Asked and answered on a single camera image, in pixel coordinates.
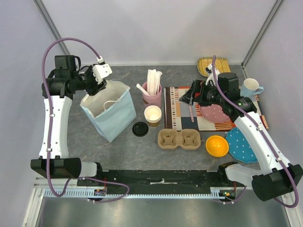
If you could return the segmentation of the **pink polka dot plate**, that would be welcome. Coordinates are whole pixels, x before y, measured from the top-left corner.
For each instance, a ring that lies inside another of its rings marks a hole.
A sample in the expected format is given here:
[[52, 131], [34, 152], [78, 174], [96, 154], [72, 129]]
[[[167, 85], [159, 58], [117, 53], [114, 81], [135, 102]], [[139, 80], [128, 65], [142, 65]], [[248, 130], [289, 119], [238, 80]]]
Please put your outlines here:
[[219, 105], [200, 106], [199, 111], [205, 119], [212, 123], [224, 123], [230, 120]]

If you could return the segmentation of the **light blue paper bag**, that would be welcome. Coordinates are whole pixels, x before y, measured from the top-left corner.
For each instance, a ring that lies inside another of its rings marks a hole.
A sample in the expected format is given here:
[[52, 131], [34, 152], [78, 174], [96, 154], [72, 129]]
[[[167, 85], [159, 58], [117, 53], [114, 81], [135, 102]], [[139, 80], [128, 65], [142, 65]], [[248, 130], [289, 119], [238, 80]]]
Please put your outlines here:
[[98, 133], [112, 142], [136, 117], [130, 87], [108, 80], [106, 88], [94, 96], [85, 95], [81, 108]]

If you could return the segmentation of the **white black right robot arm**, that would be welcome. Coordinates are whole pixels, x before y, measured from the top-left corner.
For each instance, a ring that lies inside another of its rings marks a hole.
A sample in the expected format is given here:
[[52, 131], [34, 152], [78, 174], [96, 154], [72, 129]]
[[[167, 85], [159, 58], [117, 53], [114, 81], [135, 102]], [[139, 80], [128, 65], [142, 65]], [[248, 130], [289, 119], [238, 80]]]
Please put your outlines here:
[[239, 80], [235, 73], [221, 73], [212, 82], [195, 80], [179, 100], [187, 105], [219, 105], [242, 132], [257, 157], [260, 166], [258, 172], [234, 162], [221, 165], [217, 174], [220, 185], [228, 186], [236, 181], [252, 188], [262, 201], [293, 192], [295, 201], [291, 207], [298, 204], [297, 185], [303, 176], [303, 169], [299, 164], [292, 165], [277, 148], [252, 100], [240, 96]]

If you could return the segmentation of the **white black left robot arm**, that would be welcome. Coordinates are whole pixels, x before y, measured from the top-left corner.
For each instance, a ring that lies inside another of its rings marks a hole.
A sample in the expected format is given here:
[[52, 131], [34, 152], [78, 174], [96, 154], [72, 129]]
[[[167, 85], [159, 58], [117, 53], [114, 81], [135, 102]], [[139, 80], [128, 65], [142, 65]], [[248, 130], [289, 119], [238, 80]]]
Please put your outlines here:
[[76, 91], [84, 90], [95, 97], [105, 89], [105, 77], [112, 70], [102, 57], [97, 58], [101, 65], [98, 71], [96, 64], [77, 69], [80, 58], [74, 55], [56, 55], [55, 68], [42, 85], [45, 103], [45, 131], [39, 157], [32, 159], [30, 167], [41, 176], [52, 179], [86, 177], [93, 186], [104, 181], [100, 163], [83, 162], [80, 158], [70, 158], [67, 147], [68, 116]]

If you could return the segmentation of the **yellow woven bamboo tray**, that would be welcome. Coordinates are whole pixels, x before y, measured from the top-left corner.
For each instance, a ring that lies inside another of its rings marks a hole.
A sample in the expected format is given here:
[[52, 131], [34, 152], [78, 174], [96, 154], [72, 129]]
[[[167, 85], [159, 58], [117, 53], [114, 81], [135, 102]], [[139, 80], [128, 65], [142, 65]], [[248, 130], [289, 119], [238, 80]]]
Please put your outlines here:
[[[197, 61], [197, 69], [202, 76], [208, 77], [206, 68], [212, 63], [212, 57], [202, 57]], [[231, 72], [228, 60], [226, 58], [217, 57], [215, 61], [215, 67], [222, 72]]]

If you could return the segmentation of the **colourful patchwork placemat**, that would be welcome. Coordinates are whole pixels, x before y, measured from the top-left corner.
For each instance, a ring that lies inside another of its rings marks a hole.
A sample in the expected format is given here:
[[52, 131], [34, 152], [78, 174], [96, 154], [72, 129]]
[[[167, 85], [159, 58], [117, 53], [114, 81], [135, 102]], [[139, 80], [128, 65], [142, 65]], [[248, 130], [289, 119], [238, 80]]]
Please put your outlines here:
[[188, 105], [179, 101], [189, 87], [166, 87], [163, 89], [165, 128], [181, 131], [195, 129], [197, 131], [230, 131], [235, 128], [231, 120], [224, 123], [212, 123], [205, 119], [199, 111], [199, 105], [192, 106], [195, 122], [191, 122]]

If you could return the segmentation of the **light blue mug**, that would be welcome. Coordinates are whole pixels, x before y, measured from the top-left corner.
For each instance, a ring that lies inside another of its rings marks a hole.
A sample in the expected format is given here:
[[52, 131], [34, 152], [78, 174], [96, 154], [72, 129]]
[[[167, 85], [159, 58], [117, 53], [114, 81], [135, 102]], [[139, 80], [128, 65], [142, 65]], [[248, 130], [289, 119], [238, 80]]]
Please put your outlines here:
[[264, 91], [264, 88], [259, 85], [259, 83], [252, 78], [247, 78], [244, 80], [243, 84], [240, 86], [240, 95], [243, 97], [251, 97], [253, 95], [258, 95]]

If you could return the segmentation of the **orange plastic bowl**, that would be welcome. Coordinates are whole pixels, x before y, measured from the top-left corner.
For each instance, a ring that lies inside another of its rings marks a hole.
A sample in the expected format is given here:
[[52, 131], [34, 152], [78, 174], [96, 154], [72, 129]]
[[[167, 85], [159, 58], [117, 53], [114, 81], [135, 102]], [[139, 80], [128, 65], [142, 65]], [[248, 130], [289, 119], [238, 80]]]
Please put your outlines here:
[[219, 135], [210, 136], [205, 142], [206, 151], [213, 157], [223, 157], [229, 152], [229, 144]]

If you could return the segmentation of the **white wrapped straws bundle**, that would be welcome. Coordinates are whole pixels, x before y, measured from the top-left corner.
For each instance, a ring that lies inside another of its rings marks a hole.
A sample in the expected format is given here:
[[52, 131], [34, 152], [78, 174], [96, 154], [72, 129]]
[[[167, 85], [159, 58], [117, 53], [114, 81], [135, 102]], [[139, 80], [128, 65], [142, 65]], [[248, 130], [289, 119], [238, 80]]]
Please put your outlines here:
[[161, 71], [156, 69], [148, 70], [147, 74], [147, 92], [150, 96], [155, 96], [159, 92]]

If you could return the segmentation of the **brown paper cup stack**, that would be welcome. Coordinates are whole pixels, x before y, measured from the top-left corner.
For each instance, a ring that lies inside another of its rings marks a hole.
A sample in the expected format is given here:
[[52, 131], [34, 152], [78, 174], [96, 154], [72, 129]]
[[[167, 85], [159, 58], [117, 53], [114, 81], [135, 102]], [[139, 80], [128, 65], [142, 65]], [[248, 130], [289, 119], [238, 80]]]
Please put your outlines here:
[[150, 105], [144, 110], [144, 117], [151, 127], [157, 127], [160, 124], [162, 111], [158, 106]]

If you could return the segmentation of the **pink tin straw holder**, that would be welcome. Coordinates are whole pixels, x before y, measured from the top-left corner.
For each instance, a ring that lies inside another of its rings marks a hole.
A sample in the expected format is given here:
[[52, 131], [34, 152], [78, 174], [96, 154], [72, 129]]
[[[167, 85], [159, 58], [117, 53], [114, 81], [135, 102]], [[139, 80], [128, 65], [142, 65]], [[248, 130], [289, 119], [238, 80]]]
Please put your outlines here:
[[147, 108], [150, 105], [155, 105], [155, 106], [161, 108], [161, 95], [162, 95], [162, 86], [161, 85], [159, 85], [158, 93], [154, 96], [148, 96], [148, 95], [142, 93], [144, 108]]

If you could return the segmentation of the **blue polka dot plate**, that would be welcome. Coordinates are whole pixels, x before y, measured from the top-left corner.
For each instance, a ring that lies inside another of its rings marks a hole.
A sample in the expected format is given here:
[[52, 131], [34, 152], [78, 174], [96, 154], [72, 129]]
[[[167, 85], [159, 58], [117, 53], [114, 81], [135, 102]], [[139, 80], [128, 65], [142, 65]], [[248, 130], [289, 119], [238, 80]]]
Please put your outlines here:
[[230, 130], [225, 139], [229, 144], [229, 153], [234, 159], [245, 164], [258, 161], [248, 141], [238, 128]]

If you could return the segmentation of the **black cup lid stack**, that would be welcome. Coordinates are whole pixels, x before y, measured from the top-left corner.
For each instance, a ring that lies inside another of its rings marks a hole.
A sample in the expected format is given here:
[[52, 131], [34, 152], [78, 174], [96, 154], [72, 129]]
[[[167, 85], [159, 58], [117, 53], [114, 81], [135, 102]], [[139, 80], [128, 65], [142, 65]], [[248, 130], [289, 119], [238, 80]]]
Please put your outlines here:
[[145, 136], [149, 131], [149, 127], [144, 122], [136, 122], [132, 127], [132, 132], [137, 137]]

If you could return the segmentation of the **pink handled fork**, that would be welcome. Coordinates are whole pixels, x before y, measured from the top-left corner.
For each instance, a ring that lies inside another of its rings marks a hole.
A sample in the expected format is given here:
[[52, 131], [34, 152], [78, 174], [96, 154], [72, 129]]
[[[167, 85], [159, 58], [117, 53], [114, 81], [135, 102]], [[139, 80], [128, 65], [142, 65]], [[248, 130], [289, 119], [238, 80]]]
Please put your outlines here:
[[189, 105], [188, 107], [189, 107], [191, 122], [195, 122], [192, 106]]

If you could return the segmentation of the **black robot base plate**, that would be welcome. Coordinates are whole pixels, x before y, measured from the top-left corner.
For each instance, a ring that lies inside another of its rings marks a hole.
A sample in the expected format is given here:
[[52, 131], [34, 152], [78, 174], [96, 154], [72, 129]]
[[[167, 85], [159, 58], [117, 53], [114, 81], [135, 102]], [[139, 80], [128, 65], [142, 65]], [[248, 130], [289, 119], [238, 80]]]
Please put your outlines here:
[[104, 170], [101, 179], [139, 191], [196, 192], [197, 188], [234, 187], [232, 181], [222, 180], [219, 172], [207, 170]]

